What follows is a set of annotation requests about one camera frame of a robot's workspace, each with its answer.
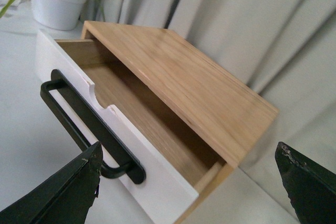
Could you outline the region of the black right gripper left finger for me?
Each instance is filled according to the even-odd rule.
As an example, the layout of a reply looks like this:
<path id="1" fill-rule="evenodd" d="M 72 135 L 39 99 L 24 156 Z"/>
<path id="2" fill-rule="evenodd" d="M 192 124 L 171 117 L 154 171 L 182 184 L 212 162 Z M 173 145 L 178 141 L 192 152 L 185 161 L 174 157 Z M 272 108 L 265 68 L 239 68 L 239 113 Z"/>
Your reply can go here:
<path id="1" fill-rule="evenodd" d="M 97 142 L 2 210 L 1 223 L 85 223 L 99 193 L 101 165 Z"/>

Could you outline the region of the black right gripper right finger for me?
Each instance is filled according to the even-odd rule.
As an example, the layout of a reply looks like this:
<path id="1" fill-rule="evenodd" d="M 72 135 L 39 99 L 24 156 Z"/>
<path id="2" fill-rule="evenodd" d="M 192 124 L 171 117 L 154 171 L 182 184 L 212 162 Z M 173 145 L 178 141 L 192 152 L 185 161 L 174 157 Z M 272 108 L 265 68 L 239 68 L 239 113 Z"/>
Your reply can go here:
<path id="1" fill-rule="evenodd" d="M 279 142 L 275 160 L 300 223 L 335 223 L 335 174 Z"/>

